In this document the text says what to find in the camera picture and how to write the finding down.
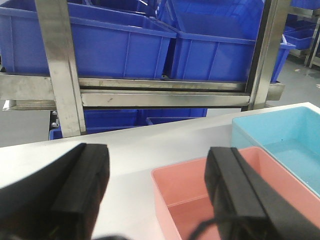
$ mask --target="white tabletop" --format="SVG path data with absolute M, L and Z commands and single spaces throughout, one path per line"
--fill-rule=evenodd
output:
M 232 119 L 295 107 L 299 103 L 113 132 L 0 148 L 0 188 L 50 164 L 79 143 L 107 144 L 110 180 L 93 238 L 120 234 L 131 240 L 164 240 L 155 215 L 151 170 L 230 147 Z

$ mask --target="metal shelf frame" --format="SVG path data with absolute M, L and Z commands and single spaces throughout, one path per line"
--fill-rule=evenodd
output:
M 320 58 L 317 57 L 316 54 L 320 43 L 320 9 L 311 10 L 290 6 L 289 14 L 304 18 L 317 19 L 317 24 L 313 33 L 310 48 L 304 50 L 293 49 L 290 51 L 290 54 L 298 58 L 305 57 L 304 65 L 309 68 L 312 68 L 313 65 L 319 66 Z
M 85 134 L 84 108 L 262 109 L 279 100 L 270 84 L 291 0 L 265 0 L 247 83 L 78 78 L 66 0 L 35 0 L 50 76 L 0 73 L 3 110 L 57 110 L 63 137 Z

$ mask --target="pink plastic tray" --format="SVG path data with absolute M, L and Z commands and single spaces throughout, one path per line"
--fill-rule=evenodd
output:
M 197 159 L 152 171 L 155 211 L 167 240 L 187 240 L 204 220 L 213 218 L 205 184 L 206 159 Z M 216 226 L 200 240 L 219 240 Z
M 250 166 L 284 199 L 320 228 L 320 198 L 259 147 L 239 150 Z
M 259 147 L 239 151 L 262 178 L 292 206 L 320 228 L 320 198 Z M 206 158 L 152 171 L 156 215 L 166 240 L 187 240 L 204 220 L 211 219 L 205 184 Z M 199 240 L 220 240 L 218 228 L 209 228 Z

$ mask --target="concrete floor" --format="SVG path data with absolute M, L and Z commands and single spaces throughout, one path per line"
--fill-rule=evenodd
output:
M 278 81 L 285 84 L 280 101 L 271 106 L 310 102 L 320 107 L 320 68 L 309 69 L 303 60 L 289 56 Z M 207 116 L 239 112 L 238 108 L 209 109 Z M 45 141 L 48 139 L 48 111 L 0 111 L 0 147 Z

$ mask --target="blue plastic crate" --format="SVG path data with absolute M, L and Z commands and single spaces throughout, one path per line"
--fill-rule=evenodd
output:
M 176 28 L 165 73 L 172 79 L 246 82 L 264 3 L 261 0 L 163 0 L 159 20 Z M 276 82 L 291 45 L 281 45 Z
M 148 17 L 69 3 L 79 75 L 159 79 L 176 33 Z M 34 0 L 0 5 L 0 46 L 7 72 L 49 74 Z
M 303 29 L 298 31 L 290 31 L 284 33 L 288 43 L 295 45 L 296 49 L 309 49 L 314 35 L 314 30 Z
M 67 0 L 67 2 L 71 4 L 88 4 L 87 0 Z
M 137 124 L 147 125 L 147 118 L 186 118 L 205 117 L 207 108 L 163 108 L 163 109 L 139 109 L 137 114 Z
M 298 31 L 298 30 L 304 30 L 304 29 L 312 29 L 314 30 L 316 28 L 316 23 L 300 20 L 300 21 L 292 21 L 285 24 L 285 32 L 289 31 Z
M 115 9 L 133 14 L 154 17 L 155 10 L 142 0 L 88 0 L 95 7 Z
M 157 124 L 166 124 L 179 122 L 184 120 L 196 119 L 197 117 L 147 117 L 146 124 L 147 125 L 157 125 Z
M 162 0 L 157 18 L 184 33 L 256 40 L 263 9 L 262 0 Z
M 286 63 L 287 57 L 291 49 L 295 49 L 296 46 L 290 43 L 281 43 L 280 49 L 278 51 L 278 56 L 276 58 L 271 83 L 276 83 L 279 77 L 279 74 Z
M 136 126 L 138 110 L 85 110 L 85 125 L 88 128 Z
M 297 15 L 288 14 L 288 17 L 286 18 L 287 23 L 296 22 L 296 21 L 298 21 Z
M 292 0 L 291 6 L 302 9 L 320 9 L 320 0 Z
M 307 107 L 235 118 L 232 147 L 264 148 L 320 197 L 320 114 Z
M 139 126 L 110 126 L 110 127 L 87 127 L 86 132 L 87 134 L 98 134 L 98 133 L 105 133 L 117 130 L 124 130 L 124 129 L 132 129 L 137 128 Z M 52 129 L 49 132 L 49 140 L 55 139 L 62 139 L 62 132 L 61 129 Z

